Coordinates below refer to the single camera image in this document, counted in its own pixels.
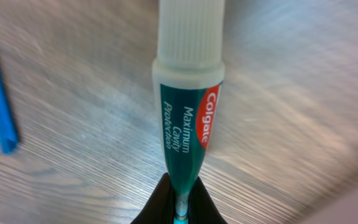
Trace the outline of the green white toothpaste tube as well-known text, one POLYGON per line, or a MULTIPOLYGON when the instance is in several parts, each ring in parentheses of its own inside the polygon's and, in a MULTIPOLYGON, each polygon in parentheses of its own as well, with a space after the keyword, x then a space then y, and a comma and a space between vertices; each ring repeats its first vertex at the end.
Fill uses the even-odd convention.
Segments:
POLYGON ((160 0, 152 65, 174 223, 189 223, 190 192, 209 145, 221 93, 224 0, 160 0))

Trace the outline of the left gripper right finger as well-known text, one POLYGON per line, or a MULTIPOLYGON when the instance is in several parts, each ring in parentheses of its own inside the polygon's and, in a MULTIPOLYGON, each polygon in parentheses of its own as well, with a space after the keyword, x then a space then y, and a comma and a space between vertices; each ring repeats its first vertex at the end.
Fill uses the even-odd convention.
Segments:
POLYGON ((189 224, 227 224, 199 177, 190 192, 189 224))

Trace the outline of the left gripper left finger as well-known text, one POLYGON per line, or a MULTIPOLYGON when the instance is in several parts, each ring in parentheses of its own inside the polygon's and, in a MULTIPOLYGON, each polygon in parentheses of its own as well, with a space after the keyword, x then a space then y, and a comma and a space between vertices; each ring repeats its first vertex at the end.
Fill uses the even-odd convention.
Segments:
POLYGON ((144 208, 131 224, 173 224, 175 216, 175 191, 169 174, 159 180, 144 208))

